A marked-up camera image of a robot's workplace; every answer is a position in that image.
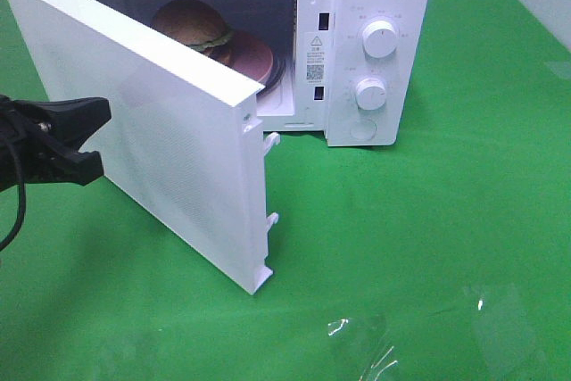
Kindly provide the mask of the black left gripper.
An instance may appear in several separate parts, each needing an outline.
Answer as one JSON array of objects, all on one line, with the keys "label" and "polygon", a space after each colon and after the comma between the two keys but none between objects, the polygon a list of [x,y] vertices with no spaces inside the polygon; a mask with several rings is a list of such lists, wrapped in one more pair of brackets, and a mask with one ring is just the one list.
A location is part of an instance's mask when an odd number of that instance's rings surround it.
[{"label": "black left gripper", "polygon": [[[99,179],[101,154],[76,150],[110,119],[103,97],[31,102],[1,95],[1,191],[25,184],[85,186]],[[65,146],[54,147],[53,137]]]}]

